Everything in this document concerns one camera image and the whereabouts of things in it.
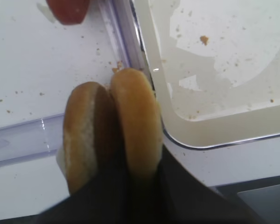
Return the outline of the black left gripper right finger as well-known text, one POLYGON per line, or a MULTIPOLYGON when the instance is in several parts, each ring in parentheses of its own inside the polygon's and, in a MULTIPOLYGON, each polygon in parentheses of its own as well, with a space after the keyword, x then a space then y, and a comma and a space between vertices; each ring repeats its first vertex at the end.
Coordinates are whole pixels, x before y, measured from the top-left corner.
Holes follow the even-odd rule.
POLYGON ((142 224, 258 224, 258 218, 206 187, 162 146, 152 206, 142 224))

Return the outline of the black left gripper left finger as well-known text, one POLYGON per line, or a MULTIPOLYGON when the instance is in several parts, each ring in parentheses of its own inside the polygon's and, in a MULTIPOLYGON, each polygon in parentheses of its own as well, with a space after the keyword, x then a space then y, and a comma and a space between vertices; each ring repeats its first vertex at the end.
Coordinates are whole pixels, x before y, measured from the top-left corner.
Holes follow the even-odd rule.
POLYGON ((126 154, 119 151, 70 197, 69 224, 137 224, 134 189, 126 154))

